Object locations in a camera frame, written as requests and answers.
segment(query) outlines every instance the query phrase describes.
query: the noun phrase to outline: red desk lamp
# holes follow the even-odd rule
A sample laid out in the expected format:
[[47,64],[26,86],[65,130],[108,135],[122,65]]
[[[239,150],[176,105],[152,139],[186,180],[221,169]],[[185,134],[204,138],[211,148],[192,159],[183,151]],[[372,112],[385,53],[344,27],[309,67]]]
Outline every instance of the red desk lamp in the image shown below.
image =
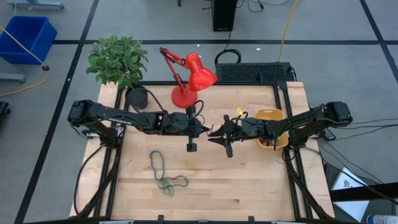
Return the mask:
[[[160,53],[164,56],[167,65],[174,75],[175,81],[178,83],[178,86],[173,89],[172,101],[179,108],[187,108],[193,105],[198,98],[197,91],[204,90],[217,81],[216,75],[203,66],[199,55],[196,53],[188,54],[186,59],[162,47],[160,48]],[[175,72],[170,62],[177,63],[191,71],[188,85],[182,83],[180,75]]]

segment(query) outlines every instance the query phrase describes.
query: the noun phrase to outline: blue plastic container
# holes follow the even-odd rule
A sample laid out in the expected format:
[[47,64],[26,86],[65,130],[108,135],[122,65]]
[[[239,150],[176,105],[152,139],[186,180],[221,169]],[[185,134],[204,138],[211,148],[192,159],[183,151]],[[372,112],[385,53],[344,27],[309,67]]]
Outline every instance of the blue plastic container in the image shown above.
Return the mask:
[[[41,61],[49,53],[57,31],[47,17],[14,16],[6,30]],[[0,35],[0,56],[9,63],[40,65],[40,62],[27,53],[5,32]]]

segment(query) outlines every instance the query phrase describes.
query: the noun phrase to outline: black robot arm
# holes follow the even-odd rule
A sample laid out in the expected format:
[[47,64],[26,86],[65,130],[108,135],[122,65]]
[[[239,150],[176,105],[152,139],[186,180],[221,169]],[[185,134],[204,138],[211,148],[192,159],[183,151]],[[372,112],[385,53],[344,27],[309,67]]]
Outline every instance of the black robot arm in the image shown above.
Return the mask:
[[74,127],[86,126],[98,134],[101,144],[116,147],[119,144],[118,132],[115,128],[106,127],[101,121],[115,121],[134,126],[146,134],[188,136],[192,139],[209,130],[201,125],[199,120],[192,118],[194,112],[195,106],[187,108],[187,114],[168,114],[166,111],[132,113],[103,106],[91,100],[80,100],[73,102],[68,122]]
[[280,121],[240,117],[229,119],[228,115],[224,115],[224,124],[209,134],[209,141],[224,146],[227,156],[232,157],[231,143],[235,141],[261,139],[273,141],[276,145],[277,137],[289,131],[290,145],[298,147],[304,145],[311,135],[329,127],[345,127],[352,120],[347,104],[340,101],[329,102]]

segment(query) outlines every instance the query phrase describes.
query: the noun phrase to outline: wooden table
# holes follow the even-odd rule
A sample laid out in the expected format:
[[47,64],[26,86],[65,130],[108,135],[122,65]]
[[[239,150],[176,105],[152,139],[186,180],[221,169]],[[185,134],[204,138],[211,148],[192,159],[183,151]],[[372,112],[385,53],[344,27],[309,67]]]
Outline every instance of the wooden table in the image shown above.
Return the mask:
[[[173,87],[147,86],[170,113],[184,112],[171,102]],[[293,114],[307,111],[303,83],[288,83],[288,88]],[[113,107],[116,92],[115,86],[102,86],[98,102]],[[284,109],[281,91],[280,97]],[[271,86],[212,86],[198,92],[198,99],[205,102],[201,113],[206,118],[205,126],[214,124],[215,130],[223,123],[224,114],[230,117],[238,115],[236,108],[247,111],[249,116],[255,116],[258,109],[275,108]],[[149,97],[146,111],[158,110],[155,101]],[[259,149],[255,141],[236,142],[233,144],[234,157],[228,159],[222,146],[207,139],[202,134],[197,139],[198,151],[189,153],[186,151],[187,137],[145,135],[128,127],[111,218],[156,220],[158,215],[164,215],[165,220],[246,221],[248,216],[254,216],[256,221],[294,220],[281,150]],[[84,160],[98,146],[99,139],[89,140]],[[307,147],[318,149],[315,140],[309,140]],[[162,152],[167,176],[196,174],[189,177],[187,187],[176,187],[173,197],[164,195],[154,180],[149,160],[153,150]],[[78,191],[80,210],[98,188],[104,152],[102,150],[92,158],[81,175]],[[301,152],[309,191],[325,211],[334,216],[320,156],[305,149]],[[301,216],[304,217],[302,195],[298,188],[297,194]],[[104,214],[107,197],[106,192],[101,214]]]

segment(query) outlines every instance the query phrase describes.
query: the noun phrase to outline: green rope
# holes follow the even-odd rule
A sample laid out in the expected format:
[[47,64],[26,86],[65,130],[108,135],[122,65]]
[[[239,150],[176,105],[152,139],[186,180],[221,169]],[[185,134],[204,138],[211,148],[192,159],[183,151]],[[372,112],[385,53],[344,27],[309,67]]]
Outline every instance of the green rope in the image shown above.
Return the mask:
[[[153,155],[155,153],[158,153],[160,155],[160,158],[162,159],[162,177],[161,178],[156,177],[156,169],[154,167],[154,159],[153,159]],[[188,185],[188,179],[183,175],[178,175],[176,177],[165,177],[164,176],[164,174],[165,174],[164,158],[163,158],[162,153],[160,153],[158,150],[154,150],[154,151],[150,152],[149,159],[150,159],[150,166],[152,167],[152,170],[154,171],[154,179],[157,180],[157,186],[158,186],[158,188],[163,190],[163,194],[173,197],[174,196],[174,186],[186,187]],[[177,178],[183,178],[185,181],[185,184],[170,184],[169,179],[175,180]]]

